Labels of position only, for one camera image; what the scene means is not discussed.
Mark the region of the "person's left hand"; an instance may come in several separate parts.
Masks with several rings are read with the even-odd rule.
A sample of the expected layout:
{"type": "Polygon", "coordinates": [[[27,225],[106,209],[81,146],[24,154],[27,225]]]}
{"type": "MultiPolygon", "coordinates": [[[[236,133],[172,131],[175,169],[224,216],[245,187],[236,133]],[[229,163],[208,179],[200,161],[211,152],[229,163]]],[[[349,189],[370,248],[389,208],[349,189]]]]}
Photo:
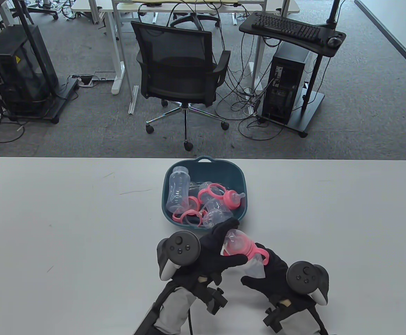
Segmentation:
{"type": "Polygon", "coordinates": [[[213,275],[221,275],[228,268],[246,264],[249,260],[246,255],[221,254],[227,233],[237,229],[239,225],[240,222],[234,217],[215,225],[209,233],[200,238],[201,252],[198,259],[189,266],[179,268],[172,280],[181,287],[192,289],[196,283],[208,285],[214,280],[213,275]]]}

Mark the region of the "person's right hand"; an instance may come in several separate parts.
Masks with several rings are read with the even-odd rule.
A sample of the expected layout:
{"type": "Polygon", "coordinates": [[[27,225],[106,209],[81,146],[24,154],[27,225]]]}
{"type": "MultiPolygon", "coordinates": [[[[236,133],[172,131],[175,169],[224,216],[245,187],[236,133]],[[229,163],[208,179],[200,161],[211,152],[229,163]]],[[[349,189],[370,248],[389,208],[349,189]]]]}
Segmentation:
{"type": "Polygon", "coordinates": [[[243,276],[241,283],[244,286],[263,293],[267,298],[278,297],[280,301],[289,300],[291,306],[294,306],[297,311],[315,307],[316,303],[311,297],[299,295],[290,289],[286,280],[287,263],[264,245],[256,243],[256,246],[265,249],[269,253],[269,262],[264,267],[265,277],[253,278],[243,276]]]}

